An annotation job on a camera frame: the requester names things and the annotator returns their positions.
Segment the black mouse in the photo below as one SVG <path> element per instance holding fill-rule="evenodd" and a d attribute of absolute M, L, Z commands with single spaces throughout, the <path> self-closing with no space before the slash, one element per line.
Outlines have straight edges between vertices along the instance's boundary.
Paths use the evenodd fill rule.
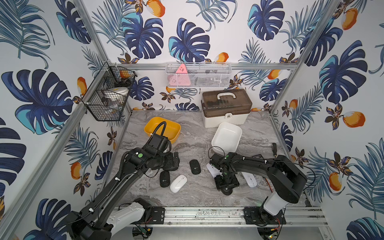
<path fill-rule="evenodd" d="M 170 180 L 170 172 L 169 171 L 162 171 L 160 174 L 160 186 L 162 188 L 167 188 L 171 184 Z"/>
<path fill-rule="evenodd" d="M 198 160 L 191 160 L 189 164 L 193 175 L 199 175 L 201 173 L 201 166 Z"/>
<path fill-rule="evenodd" d="M 225 196 L 230 196 L 233 193 L 233 188 L 221 188 L 221 192 Z"/>

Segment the yellow plastic bin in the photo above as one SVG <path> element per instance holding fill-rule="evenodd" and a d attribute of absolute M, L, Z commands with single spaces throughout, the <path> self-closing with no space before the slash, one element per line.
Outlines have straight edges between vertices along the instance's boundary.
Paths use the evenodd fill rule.
<path fill-rule="evenodd" d="M 166 126 L 160 126 L 155 132 L 156 127 L 162 122 L 166 122 Z M 154 117 L 146 124 L 144 131 L 149 137 L 154 132 L 158 135 L 163 132 L 163 136 L 167 137 L 174 144 L 181 133 L 181 125 L 161 117 Z"/>

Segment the white plastic bin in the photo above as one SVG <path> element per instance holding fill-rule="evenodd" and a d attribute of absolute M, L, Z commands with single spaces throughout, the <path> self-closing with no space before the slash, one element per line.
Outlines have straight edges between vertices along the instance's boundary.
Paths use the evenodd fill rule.
<path fill-rule="evenodd" d="M 236 152 L 242 133 L 237 125 L 221 123 L 212 139 L 212 150 L 221 155 Z"/>

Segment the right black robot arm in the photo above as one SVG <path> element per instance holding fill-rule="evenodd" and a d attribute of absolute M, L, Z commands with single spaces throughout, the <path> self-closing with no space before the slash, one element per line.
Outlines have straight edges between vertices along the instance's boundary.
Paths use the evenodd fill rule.
<path fill-rule="evenodd" d="M 287 204 L 299 202 L 307 184 L 307 176 L 286 156 L 278 155 L 274 159 L 244 157 L 237 153 L 225 156 L 213 154 L 210 165 L 220 171 L 215 177 L 219 191 L 229 196 L 239 186 L 236 174 L 239 172 L 262 176 L 271 181 L 275 191 L 262 204 L 261 212 L 276 216 Z"/>

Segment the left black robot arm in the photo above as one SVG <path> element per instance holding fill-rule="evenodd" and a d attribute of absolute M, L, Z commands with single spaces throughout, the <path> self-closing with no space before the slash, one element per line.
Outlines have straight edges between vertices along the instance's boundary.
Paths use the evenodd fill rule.
<path fill-rule="evenodd" d="M 119 170 L 100 194 L 80 212 L 70 212 L 59 230 L 73 240 L 109 240 L 116 227 L 108 223 L 113 209 L 129 188 L 151 170 L 176 170 L 171 141 L 157 134 L 151 135 L 141 148 L 134 148 L 122 155 Z"/>

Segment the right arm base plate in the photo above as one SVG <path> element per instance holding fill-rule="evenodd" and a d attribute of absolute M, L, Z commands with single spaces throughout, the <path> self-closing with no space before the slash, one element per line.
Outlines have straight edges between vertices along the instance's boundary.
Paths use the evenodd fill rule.
<path fill-rule="evenodd" d="M 266 212 L 263 207 L 246 207 L 243 213 L 246 225 L 265 227 L 267 225 L 285 225 L 287 223 L 283 210 L 273 216 Z"/>

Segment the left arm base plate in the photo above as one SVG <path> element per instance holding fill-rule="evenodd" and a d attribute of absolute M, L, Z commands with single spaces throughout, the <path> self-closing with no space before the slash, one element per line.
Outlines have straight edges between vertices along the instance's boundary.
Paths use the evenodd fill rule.
<path fill-rule="evenodd" d="M 145 209 L 144 215 L 139 221 L 133 222 L 136 225 L 163 225 L 166 209 L 163 207 L 150 207 Z"/>

